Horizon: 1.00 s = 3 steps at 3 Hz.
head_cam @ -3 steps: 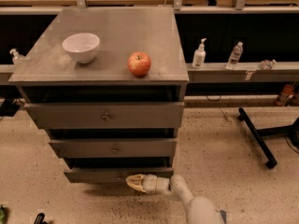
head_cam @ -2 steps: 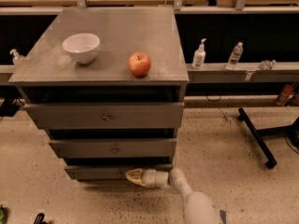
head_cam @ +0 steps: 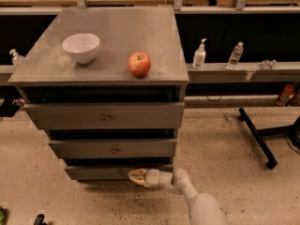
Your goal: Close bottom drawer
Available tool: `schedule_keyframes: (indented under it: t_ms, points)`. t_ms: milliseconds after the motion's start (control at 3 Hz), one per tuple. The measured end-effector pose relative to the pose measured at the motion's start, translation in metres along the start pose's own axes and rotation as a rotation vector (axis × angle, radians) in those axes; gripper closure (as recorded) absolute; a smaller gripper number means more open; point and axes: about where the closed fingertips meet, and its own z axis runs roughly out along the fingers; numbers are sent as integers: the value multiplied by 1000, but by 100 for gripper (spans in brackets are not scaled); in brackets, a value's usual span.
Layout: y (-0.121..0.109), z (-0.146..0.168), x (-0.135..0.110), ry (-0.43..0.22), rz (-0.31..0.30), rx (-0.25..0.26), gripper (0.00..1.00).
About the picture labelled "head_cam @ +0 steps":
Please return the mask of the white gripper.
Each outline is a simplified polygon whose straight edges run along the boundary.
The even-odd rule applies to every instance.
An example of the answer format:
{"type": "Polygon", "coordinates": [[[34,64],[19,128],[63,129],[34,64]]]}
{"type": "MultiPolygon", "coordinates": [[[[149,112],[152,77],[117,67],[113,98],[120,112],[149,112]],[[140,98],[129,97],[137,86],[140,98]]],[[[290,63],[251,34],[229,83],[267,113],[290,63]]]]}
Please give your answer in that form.
{"type": "Polygon", "coordinates": [[[173,188],[173,174],[157,169],[137,169],[132,170],[127,174],[130,180],[139,186],[146,188],[173,188]]]}

